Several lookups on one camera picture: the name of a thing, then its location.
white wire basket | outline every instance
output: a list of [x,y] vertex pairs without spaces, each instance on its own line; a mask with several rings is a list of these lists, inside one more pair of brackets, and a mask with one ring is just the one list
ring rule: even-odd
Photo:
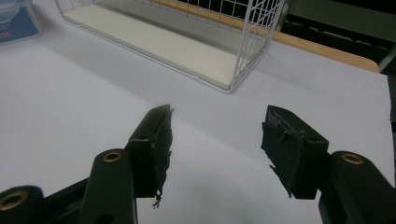
[[232,93],[271,42],[284,0],[56,0],[66,21]]

brass screw hole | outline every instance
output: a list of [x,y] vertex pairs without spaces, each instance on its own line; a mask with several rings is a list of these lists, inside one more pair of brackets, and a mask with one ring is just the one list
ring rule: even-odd
[[109,152],[104,157],[103,160],[107,162],[113,162],[121,159],[122,155],[118,151]]
[[26,190],[17,190],[0,199],[0,211],[13,209],[26,201],[28,193]]
[[355,165],[361,165],[361,164],[363,164],[363,160],[362,160],[361,157],[359,157],[359,156],[346,153],[346,154],[343,154],[342,157],[343,157],[344,161],[353,163],[353,164],[355,164]]

